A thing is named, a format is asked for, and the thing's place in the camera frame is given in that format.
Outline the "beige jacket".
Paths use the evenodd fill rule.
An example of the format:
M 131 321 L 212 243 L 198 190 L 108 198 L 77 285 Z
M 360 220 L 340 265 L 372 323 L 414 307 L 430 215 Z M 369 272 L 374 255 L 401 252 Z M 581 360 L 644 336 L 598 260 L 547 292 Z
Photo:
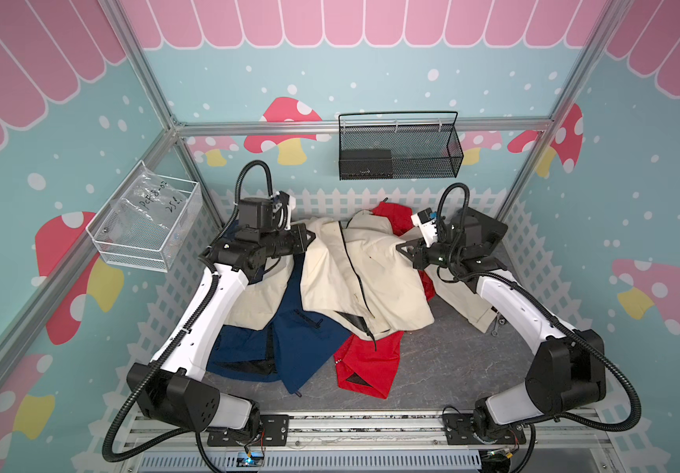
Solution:
M 289 256 L 235 302 L 227 325 L 261 330 L 288 296 L 293 271 L 300 273 L 303 308 L 335 320 L 363 340 L 383 339 L 434 323 L 420 274 L 397 251 L 402 238 L 389 220 L 368 211 L 344 223 L 313 218 L 316 234 L 302 262 Z

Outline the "blue jacket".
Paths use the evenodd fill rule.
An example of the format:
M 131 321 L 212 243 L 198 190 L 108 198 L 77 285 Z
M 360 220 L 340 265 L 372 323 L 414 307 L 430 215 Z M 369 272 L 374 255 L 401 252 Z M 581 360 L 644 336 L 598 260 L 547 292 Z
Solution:
M 337 321 L 303 308 L 304 260 L 302 255 L 295 257 L 282 302 L 265 328 L 222 328 L 208 372 L 245 382 L 282 382 L 293 394 L 350 338 L 351 332 Z

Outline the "red jacket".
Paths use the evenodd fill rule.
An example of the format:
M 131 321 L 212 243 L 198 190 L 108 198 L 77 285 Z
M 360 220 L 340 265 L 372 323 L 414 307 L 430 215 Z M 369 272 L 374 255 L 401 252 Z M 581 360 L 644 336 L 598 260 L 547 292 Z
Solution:
M 413 210 L 409 207 L 383 202 L 372 210 L 372 214 L 387 219 L 395 236 L 401 237 L 413 229 Z M 350 336 L 333 355 L 338 387 L 387 399 L 401 361 L 402 338 L 402 332 L 377 342 Z

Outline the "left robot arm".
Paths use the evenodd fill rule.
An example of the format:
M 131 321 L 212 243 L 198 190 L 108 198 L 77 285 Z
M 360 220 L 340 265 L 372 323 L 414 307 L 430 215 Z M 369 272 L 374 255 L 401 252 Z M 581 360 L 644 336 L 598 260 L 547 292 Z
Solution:
M 316 236 L 291 222 L 295 200 L 275 191 L 271 169 L 261 160 L 243 167 L 234 196 L 231 217 L 199 256 L 202 277 L 178 325 L 148 363 L 136 363 L 127 373 L 130 394 L 105 435 L 104 461 L 127 461 L 168 439 L 192 434 L 204 464 L 216 471 L 204 447 L 205 432 L 222 431 L 246 451 L 264 437 L 255 402 L 223 393 L 203 378 L 215 342 L 245 289 L 284 259 L 305 253 Z M 171 429 L 116 451 L 119 429 L 133 407 Z

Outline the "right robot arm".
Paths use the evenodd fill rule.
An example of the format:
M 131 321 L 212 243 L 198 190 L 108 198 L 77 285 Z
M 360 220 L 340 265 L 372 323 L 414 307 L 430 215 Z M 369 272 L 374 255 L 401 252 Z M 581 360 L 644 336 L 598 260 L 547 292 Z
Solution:
M 417 270 L 448 270 L 448 283 L 463 284 L 490 304 L 522 337 L 533 354 L 521 384 L 478 400 L 471 414 L 479 441 L 497 441 L 519 427 L 567 419 L 594 430 L 621 433 L 637 427 L 641 398 L 625 374 L 605 355 L 604 341 L 594 330 L 580 330 L 540 303 L 494 255 L 507 225 L 467 203 L 452 219 L 444 207 L 427 208 L 411 217 L 420 238 L 397 250 Z M 601 423 L 574 414 L 574 409 L 605 398 L 613 376 L 630 404 L 628 416 Z

